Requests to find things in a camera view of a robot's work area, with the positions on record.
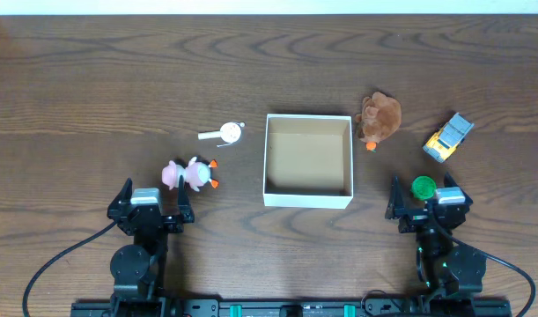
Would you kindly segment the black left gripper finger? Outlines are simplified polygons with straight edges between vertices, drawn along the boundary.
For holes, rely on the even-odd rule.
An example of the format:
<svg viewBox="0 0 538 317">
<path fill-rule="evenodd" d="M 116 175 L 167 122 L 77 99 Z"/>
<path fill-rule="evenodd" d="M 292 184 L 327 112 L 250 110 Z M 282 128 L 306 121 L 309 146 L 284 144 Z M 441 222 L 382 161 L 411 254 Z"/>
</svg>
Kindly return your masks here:
<svg viewBox="0 0 538 317">
<path fill-rule="evenodd" d="M 191 205 L 185 189 L 185 180 L 183 176 L 179 177 L 177 204 L 181 215 L 191 214 Z"/>
<path fill-rule="evenodd" d="M 108 205 L 109 211 L 121 211 L 125 206 L 129 205 L 130 198 L 132 196 L 132 185 L 133 181 L 128 178 L 122 189 L 113 199 L 113 201 Z"/>
</svg>

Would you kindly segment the green round toy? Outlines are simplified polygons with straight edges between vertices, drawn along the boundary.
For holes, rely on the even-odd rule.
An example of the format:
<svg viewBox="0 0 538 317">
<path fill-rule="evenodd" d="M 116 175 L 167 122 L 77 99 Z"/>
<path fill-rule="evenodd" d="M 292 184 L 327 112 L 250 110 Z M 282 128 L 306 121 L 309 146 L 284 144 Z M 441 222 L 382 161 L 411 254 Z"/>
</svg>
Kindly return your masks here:
<svg viewBox="0 0 538 317">
<path fill-rule="evenodd" d="M 436 190 L 437 184 L 435 180 L 424 175 L 416 177 L 412 181 L 410 188 L 413 196 L 420 201 L 425 201 L 434 197 Z"/>
</svg>

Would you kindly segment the yellow grey toy truck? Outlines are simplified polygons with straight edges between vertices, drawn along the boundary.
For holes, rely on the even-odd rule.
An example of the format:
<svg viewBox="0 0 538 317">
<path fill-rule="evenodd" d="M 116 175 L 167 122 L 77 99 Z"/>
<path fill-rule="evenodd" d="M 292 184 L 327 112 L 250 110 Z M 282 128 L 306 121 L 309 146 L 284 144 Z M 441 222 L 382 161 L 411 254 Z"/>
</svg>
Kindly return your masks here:
<svg viewBox="0 0 538 317">
<path fill-rule="evenodd" d="M 423 150 L 439 163 L 444 163 L 453 155 L 474 126 L 474 123 L 456 113 L 426 141 Z"/>
</svg>

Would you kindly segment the pink white pig figurine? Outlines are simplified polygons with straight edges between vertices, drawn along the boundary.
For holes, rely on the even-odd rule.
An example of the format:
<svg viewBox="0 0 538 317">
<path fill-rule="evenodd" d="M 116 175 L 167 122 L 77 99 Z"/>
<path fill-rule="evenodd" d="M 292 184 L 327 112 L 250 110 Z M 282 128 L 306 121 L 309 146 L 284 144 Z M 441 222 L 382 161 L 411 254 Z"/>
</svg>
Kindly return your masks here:
<svg viewBox="0 0 538 317">
<path fill-rule="evenodd" d="M 183 180 L 184 184 L 188 184 L 195 192 L 199 192 L 200 187 L 203 187 L 207 183 L 213 188 L 219 186 L 219 181 L 213 179 L 211 176 L 211 170 L 217 167 L 216 160 L 203 163 L 202 161 L 198 161 L 197 157 L 189 160 L 186 167 L 170 160 L 168 165 L 162 169 L 161 178 L 162 182 L 169 189 L 181 188 L 180 182 Z"/>
</svg>

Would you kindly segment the brown plush toy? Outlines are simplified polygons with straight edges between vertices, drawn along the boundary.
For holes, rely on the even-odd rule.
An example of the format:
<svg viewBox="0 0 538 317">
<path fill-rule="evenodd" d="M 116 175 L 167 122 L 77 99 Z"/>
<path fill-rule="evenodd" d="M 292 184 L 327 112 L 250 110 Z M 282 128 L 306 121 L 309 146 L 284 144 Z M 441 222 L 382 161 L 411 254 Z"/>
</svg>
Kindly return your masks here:
<svg viewBox="0 0 538 317">
<path fill-rule="evenodd" d="M 362 108 L 355 116 L 355 135 L 368 151 L 392 136 L 402 124 L 402 104 L 383 92 L 364 97 Z"/>
</svg>

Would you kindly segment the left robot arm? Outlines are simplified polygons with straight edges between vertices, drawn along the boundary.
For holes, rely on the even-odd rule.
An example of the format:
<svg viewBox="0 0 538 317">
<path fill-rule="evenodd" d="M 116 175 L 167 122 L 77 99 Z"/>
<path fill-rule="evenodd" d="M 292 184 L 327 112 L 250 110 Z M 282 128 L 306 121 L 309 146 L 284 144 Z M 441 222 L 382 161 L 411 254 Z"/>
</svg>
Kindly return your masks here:
<svg viewBox="0 0 538 317">
<path fill-rule="evenodd" d="M 132 185 L 127 179 L 107 208 L 107 217 L 133 238 L 110 262 L 114 295 L 129 301 L 151 301 L 163 287 L 168 235 L 183 232 L 185 224 L 195 221 L 195 215 L 182 177 L 177 187 L 179 213 L 174 216 L 162 214 L 157 188 L 134 190 Z"/>
</svg>

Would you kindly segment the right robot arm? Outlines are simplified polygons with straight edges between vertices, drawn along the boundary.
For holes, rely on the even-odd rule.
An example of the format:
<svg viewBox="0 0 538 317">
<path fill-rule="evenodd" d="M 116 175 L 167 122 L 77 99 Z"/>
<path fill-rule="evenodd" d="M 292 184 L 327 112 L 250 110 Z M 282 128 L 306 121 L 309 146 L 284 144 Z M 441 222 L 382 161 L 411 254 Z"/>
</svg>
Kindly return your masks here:
<svg viewBox="0 0 538 317">
<path fill-rule="evenodd" d="M 473 200 L 450 174 L 422 207 L 409 207 L 398 178 L 391 182 L 385 218 L 399 221 L 400 233 L 416 235 L 416 270 L 436 296 L 458 298 L 483 290 L 486 257 L 452 241 L 452 230 L 466 221 Z"/>
</svg>

